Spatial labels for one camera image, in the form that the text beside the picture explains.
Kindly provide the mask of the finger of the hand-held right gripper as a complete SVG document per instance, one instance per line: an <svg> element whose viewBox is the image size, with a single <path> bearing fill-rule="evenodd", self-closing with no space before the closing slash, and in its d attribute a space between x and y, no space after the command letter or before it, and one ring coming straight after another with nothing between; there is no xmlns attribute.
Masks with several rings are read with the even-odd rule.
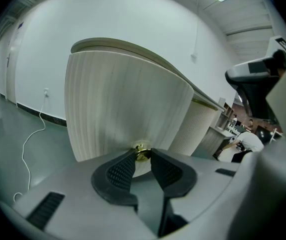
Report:
<svg viewBox="0 0 286 240"><path fill-rule="evenodd" d="M234 65L225 72L225 78L229 84L262 82L269 78L266 61L270 59L263 57Z"/></svg>
<svg viewBox="0 0 286 240"><path fill-rule="evenodd" d="M267 77L257 81L236 83L236 91L248 116L255 119L276 119L266 97L279 81L279 77Z"/></svg>

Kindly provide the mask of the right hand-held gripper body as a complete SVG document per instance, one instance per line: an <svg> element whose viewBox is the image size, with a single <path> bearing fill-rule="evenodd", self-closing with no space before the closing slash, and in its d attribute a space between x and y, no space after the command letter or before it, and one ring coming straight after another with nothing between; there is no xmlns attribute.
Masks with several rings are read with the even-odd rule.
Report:
<svg viewBox="0 0 286 240"><path fill-rule="evenodd" d="M286 40L281 36L269 39L264 64L271 76L281 78L286 72Z"/></svg>

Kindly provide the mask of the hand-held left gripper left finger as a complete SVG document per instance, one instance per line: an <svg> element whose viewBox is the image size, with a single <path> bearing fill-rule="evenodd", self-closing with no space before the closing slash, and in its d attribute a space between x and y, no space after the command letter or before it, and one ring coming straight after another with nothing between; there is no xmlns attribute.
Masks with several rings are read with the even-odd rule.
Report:
<svg viewBox="0 0 286 240"><path fill-rule="evenodd" d="M154 239L130 192L135 151L69 165L30 189L13 210L39 239Z"/></svg>

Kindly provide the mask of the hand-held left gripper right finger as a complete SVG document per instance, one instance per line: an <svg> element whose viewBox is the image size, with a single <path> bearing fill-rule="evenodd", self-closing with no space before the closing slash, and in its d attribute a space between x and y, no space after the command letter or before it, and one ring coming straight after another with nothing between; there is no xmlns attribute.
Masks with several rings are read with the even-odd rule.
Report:
<svg viewBox="0 0 286 240"><path fill-rule="evenodd" d="M163 191L159 237L228 237L242 186L238 163L153 148L151 171Z"/></svg>

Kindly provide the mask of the small gold object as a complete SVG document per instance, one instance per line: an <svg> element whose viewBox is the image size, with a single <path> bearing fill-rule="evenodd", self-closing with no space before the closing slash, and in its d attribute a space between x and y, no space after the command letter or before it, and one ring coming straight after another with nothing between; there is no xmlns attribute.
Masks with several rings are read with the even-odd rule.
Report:
<svg viewBox="0 0 286 240"><path fill-rule="evenodd" d="M146 162L151 156L151 145L149 143L135 143L135 161L136 162Z"/></svg>

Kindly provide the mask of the white ribbed counter table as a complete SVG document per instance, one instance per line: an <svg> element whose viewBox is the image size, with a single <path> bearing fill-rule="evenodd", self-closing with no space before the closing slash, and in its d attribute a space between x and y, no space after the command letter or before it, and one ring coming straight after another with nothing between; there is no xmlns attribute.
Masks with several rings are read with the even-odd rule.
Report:
<svg viewBox="0 0 286 240"><path fill-rule="evenodd" d="M224 107L158 54L131 42L88 38L72 45L65 74L67 115L146 113L185 117L169 151L190 156Z"/></svg>

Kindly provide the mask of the white shelf unit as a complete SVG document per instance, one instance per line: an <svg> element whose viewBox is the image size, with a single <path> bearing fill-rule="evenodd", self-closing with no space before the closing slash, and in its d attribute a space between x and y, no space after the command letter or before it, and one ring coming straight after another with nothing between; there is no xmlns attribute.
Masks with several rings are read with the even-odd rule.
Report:
<svg viewBox="0 0 286 240"><path fill-rule="evenodd" d="M218 151L223 148L234 136L227 128L232 120L234 110L220 97L218 104L224 111L217 111L203 139L192 153L192 157L217 160Z"/></svg>

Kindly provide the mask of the white door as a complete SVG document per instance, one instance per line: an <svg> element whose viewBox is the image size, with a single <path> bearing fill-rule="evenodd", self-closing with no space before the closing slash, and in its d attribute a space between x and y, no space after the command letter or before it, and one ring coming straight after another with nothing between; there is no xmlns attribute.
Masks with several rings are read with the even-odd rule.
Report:
<svg viewBox="0 0 286 240"><path fill-rule="evenodd" d="M16 66L22 42L22 27L16 28L9 43L6 65L6 99L16 104Z"/></svg>

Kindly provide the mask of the white wall conduit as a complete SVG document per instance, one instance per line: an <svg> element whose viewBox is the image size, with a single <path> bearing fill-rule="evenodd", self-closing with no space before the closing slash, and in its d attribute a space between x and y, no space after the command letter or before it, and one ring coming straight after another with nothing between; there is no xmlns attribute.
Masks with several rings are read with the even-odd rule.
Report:
<svg viewBox="0 0 286 240"><path fill-rule="evenodd" d="M195 22L195 40L194 40L194 48L193 48L193 55L194 57L197 57L197 44L198 44L198 32L199 32L199 16L196 16L196 22Z"/></svg>

